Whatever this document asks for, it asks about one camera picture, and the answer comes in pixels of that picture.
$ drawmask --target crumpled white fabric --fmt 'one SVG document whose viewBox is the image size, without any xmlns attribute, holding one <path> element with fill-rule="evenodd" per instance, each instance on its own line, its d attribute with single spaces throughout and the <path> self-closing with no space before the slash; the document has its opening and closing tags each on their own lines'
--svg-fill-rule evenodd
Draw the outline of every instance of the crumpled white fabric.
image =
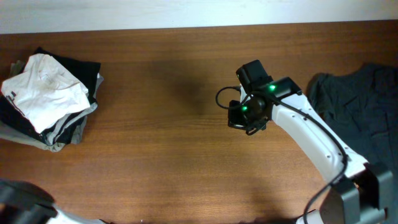
<svg viewBox="0 0 398 224">
<path fill-rule="evenodd" d="M 1 92 L 41 133 L 68 113 L 90 107 L 88 89 L 53 57 L 29 57 L 24 72 L 5 80 Z"/>
</svg>

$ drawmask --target black cloth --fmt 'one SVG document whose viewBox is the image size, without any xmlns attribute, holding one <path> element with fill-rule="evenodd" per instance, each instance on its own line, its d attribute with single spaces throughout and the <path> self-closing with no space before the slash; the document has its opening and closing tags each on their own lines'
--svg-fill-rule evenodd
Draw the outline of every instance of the black cloth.
<svg viewBox="0 0 398 224">
<path fill-rule="evenodd" d="M 398 68 L 366 64 L 351 75 L 318 74 L 308 99 L 339 137 L 370 163 L 383 162 L 398 189 Z M 398 223 L 398 194 L 391 219 Z"/>
<path fill-rule="evenodd" d="M 94 93 L 96 89 L 97 75 L 100 72 L 101 64 L 97 62 L 81 62 L 72 58 L 61 57 L 53 53 L 47 52 L 39 47 L 34 54 L 48 54 L 57 60 L 62 66 L 64 66 L 73 76 L 81 81 L 88 89 L 88 101 L 90 104 L 97 103 L 95 100 Z M 62 125 L 61 130 L 65 125 L 76 118 L 81 112 L 72 113 Z M 24 133 L 34 139 L 41 141 L 42 143 L 52 145 L 46 140 L 46 135 L 51 133 L 55 129 L 55 125 L 51 128 L 47 128 L 41 133 L 34 131 L 33 125 L 28 119 L 23 117 L 6 99 L 0 97 L 0 120 L 10 127 Z M 60 135 L 57 142 L 69 144 L 71 142 L 73 132 L 78 125 L 83 122 L 84 119 L 80 118 L 75 121 L 71 126 L 67 127 L 64 132 Z"/>
</svg>

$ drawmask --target brown table surface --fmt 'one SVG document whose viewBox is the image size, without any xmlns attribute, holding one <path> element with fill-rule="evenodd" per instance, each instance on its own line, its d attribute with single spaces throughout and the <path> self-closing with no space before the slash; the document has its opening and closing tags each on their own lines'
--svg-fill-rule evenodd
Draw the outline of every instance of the brown table surface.
<svg viewBox="0 0 398 224">
<path fill-rule="evenodd" d="M 318 72 L 397 66 L 397 40 L 398 21 L 0 35 L 4 77 L 38 46 L 101 62 L 105 77 L 81 144 L 51 153 L 0 140 L 0 176 L 117 223 L 298 216 L 324 184 L 316 168 L 272 122 L 251 137 L 228 128 L 215 93 L 254 59 L 303 89 Z"/>
</svg>

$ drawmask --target green indicator light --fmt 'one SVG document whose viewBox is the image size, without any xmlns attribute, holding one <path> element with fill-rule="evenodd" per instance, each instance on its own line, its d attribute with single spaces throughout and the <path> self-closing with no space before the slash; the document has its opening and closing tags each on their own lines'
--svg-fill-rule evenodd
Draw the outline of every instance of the green indicator light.
<svg viewBox="0 0 398 224">
<path fill-rule="evenodd" d="M 270 85 L 270 86 L 269 86 L 269 90 L 270 90 L 270 91 L 274 91 L 275 88 L 276 88 L 276 86 L 274 86 L 274 85 Z"/>
</svg>

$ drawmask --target black cable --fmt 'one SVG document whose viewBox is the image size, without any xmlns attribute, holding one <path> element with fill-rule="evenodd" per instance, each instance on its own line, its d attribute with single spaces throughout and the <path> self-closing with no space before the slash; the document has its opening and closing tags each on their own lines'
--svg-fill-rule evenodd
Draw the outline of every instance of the black cable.
<svg viewBox="0 0 398 224">
<path fill-rule="evenodd" d="M 221 105 L 221 103 L 219 103 L 219 101 L 218 101 L 218 95 L 220 95 L 220 93 L 221 93 L 222 91 L 228 90 L 228 89 L 236 90 L 236 91 L 239 91 L 239 92 L 241 91 L 241 87 L 240 87 L 240 86 L 227 86 L 227 87 L 224 87 L 224 88 L 218 90 L 218 92 L 217 92 L 217 94 L 216 94 L 216 104 L 217 104 L 220 108 L 227 109 L 227 110 L 235 110 L 235 109 L 238 109 L 238 108 L 240 108 L 240 107 L 246 102 L 246 100 L 248 100 L 248 98 L 250 97 L 250 95 L 247 94 L 247 95 L 245 96 L 245 98 L 243 99 L 243 101 L 242 101 L 239 105 L 236 105 L 236 106 L 228 107 L 228 106 Z"/>
<path fill-rule="evenodd" d="M 319 190 L 307 203 L 307 205 L 304 208 L 304 214 L 303 214 L 303 219 L 304 219 L 304 223 L 308 224 L 308 220 L 307 220 L 307 214 L 308 211 L 310 210 L 311 205 L 318 199 L 319 196 L 321 196 L 321 194 L 326 191 L 329 187 L 332 187 L 334 182 L 336 180 L 338 180 L 340 177 L 344 176 L 344 173 L 346 172 L 347 166 L 348 166 L 348 156 L 347 153 L 345 152 L 343 146 L 338 142 L 338 140 L 334 137 L 334 135 L 332 135 L 331 132 L 329 132 L 329 130 L 327 130 L 327 128 L 325 128 L 321 123 L 319 123 L 317 120 L 315 120 L 311 115 L 304 113 L 303 111 L 300 111 L 297 108 L 294 108 L 293 106 L 288 105 L 287 103 L 284 103 L 280 100 L 278 100 L 277 98 L 273 97 L 273 96 L 269 96 L 266 95 L 262 92 L 252 92 L 250 93 L 251 95 L 261 95 L 263 97 L 269 98 L 271 99 L 274 103 L 280 104 L 288 109 L 291 109 L 292 111 L 301 114 L 302 116 L 304 116 L 304 118 L 309 119 L 311 122 L 313 122 L 314 124 L 316 124 L 323 132 L 325 132 L 325 134 L 336 144 L 336 146 L 338 147 L 338 149 L 341 152 L 341 155 L 343 156 L 342 158 L 342 163 L 343 163 L 343 168 L 342 170 L 336 175 L 336 177 L 334 177 L 329 183 L 327 183 L 321 190 Z"/>
</svg>

